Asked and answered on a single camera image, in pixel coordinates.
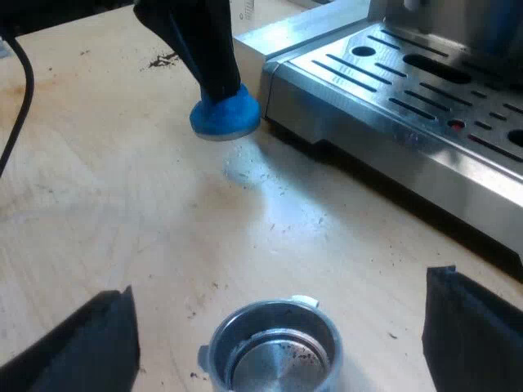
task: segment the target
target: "stainless steel panel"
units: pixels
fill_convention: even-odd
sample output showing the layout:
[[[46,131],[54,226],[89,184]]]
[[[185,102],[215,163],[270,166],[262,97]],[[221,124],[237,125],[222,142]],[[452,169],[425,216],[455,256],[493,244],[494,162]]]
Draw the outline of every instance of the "stainless steel panel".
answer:
[[[358,56],[357,47],[375,53]],[[407,55],[440,69],[407,64]],[[435,75],[441,69],[448,80]],[[331,141],[523,255],[523,145],[509,138],[523,130],[514,73],[380,23],[282,64],[267,117],[311,143]]]
[[[353,51],[358,47],[370,48],[375,54],[357,56]],[[470,75],[471,81],[457,84],[405,63],[404,57],[412,54]],[[523,179],[523,149],[508,138],[510,132],[523,129],[523,95],[510,88],[516,80],[504,80],[502,76],[514,74],[514,69],[488,66],[489,61],[481,57],[423,41],[384,24],[299,56],[291,63],[368,101],[383,113],[401,116],[411,126]],[[449,122],[453,120],[463,122],[465,127],[452,128]],[[493,149],[486,149],[485,145],[492,145]]]

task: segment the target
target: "wooden countertop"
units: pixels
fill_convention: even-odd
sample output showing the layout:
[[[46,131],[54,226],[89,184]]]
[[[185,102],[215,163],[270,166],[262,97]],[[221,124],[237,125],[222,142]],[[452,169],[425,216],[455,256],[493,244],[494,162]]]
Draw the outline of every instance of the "wooden countertop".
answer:
[[[300,11],[257,0],[247,21],[239,5],[236,33]],[[149,68],[169,50],[130,8],[20,42],[36,92],[0,180],[0,363],[100,290],[131,284],[135,390],[208,392],[196,355],[219,322],[301,293],[342,334],[347,390],[434,390],[421,342],[428,266],[456,264],[523,308],[515,279],[265,123],[236,141],[196,137],[197,83],[180,61]],[[2,143],[23,92],[17,59],[0,60]]]

